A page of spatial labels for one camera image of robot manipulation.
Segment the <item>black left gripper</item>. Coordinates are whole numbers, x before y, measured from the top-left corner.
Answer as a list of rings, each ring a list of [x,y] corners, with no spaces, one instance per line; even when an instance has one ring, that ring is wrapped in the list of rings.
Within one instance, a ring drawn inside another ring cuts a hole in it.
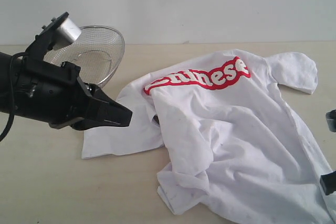
[[[129,126],[132,111],[95,84],[89,84],[90,94],[79,77],[80,70],[67,61],[57,66],[41,60],[23,60],[15,85],[15,114],[48,123],[53,129],[70,126],[85,131]],[[89,118],[85,119],[88,101]]]

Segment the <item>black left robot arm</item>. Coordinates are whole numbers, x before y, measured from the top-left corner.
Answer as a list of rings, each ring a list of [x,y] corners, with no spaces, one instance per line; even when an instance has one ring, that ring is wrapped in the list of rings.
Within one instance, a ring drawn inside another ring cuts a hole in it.
[[[85,83],[80,67],[55,66],[25,53],[1,54],[1,112],[48,123],[53,129],[127,127],[132,111],[109,98],[96,84]]]

